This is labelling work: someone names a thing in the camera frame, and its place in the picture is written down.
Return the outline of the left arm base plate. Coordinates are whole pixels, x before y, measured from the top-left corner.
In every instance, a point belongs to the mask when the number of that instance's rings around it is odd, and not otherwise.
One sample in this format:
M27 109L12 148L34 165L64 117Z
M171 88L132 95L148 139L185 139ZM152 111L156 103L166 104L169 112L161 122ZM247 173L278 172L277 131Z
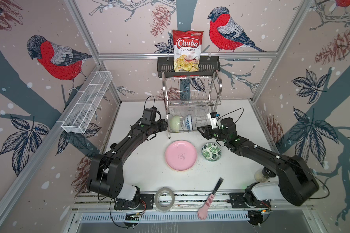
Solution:
M114 201L114 210L152 210L154 196L154 194L141 193L131 201L117 198Z

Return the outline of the blue white patterned bowl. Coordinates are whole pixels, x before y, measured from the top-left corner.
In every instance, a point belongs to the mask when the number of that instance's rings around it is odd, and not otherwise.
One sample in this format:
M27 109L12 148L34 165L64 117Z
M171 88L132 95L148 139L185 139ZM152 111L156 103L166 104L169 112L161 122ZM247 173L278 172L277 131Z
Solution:
M192 122L192 115L188 114L183 119L183 128L188 131L193 130L193 122Z

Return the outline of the green leaf patterned bowl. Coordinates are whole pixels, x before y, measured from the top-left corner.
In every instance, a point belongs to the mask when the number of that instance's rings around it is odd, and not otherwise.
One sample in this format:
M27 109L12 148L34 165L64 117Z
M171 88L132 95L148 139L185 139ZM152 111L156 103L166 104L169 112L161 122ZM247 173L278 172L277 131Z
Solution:
M215 143L207 143L201 149L202 156L211 162L218 161L222 156L220 147Z

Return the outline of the light green bowl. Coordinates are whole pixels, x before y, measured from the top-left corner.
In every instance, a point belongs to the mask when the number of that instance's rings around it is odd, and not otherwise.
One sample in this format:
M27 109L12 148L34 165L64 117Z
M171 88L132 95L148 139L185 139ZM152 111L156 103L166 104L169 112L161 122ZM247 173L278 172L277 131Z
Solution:
M170 130L172 132L179 132L180 131L180 116L175 115L172 116L170 119Z

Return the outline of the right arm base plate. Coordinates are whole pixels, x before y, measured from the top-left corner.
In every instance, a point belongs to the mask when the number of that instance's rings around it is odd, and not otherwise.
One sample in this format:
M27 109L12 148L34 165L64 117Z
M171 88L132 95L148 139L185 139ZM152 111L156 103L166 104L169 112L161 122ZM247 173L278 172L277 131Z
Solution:
M259 209L270 209L270 201L257 200L250 193L229 193L229 203L234 209L246 209L246 208L259 208Z

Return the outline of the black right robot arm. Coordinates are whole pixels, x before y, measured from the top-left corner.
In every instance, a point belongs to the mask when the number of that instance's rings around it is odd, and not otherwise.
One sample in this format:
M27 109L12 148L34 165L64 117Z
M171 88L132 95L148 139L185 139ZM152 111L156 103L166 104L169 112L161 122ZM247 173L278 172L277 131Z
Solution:
M238 135L231 117L221 120L218 128L207 125L197 130L205 139L221 141L232 153L251 159L277 175L280 193L292 205L301 206L318 192L319 184L303 158L279 155Z

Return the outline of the steel two-tier dish rack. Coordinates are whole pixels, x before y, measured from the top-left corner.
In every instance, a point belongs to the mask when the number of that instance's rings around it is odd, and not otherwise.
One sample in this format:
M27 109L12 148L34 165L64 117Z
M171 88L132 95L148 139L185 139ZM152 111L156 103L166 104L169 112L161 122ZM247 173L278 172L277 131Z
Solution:
M196 131L197 127L210 125L208 113L216 112L221 105L222 80L219 72L212 76L181 76L165 77L162 75L162 94L165 105L166 121L169 126L167 136L171 138L174 133L187 133ZM193 130L183 128L183 119L192 115ZM180 116L180 131L170 130L172 116Z

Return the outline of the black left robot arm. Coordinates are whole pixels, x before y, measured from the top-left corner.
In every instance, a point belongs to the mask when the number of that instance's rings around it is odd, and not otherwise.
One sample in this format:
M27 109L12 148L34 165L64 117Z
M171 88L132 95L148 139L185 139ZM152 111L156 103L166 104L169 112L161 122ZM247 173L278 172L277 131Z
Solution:
M87 179L88 191L112 199L123 199L135 206L139 204L140 189L124 183L123 165L140 144L167 130L166 120L156 120L157 116L160 116L160 112L156 107L144 109L142 117L130 127L121 142L112 144L105 154L97 154L92 158Z

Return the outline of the pink plate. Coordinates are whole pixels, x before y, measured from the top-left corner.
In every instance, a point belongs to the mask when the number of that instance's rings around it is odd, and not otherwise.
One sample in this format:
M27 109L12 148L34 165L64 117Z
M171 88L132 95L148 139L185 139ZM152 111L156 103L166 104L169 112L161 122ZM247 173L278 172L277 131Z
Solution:
M171 143L165 151L166 164L175 171L187 171L197 161L197 150L188 141L178 140Z

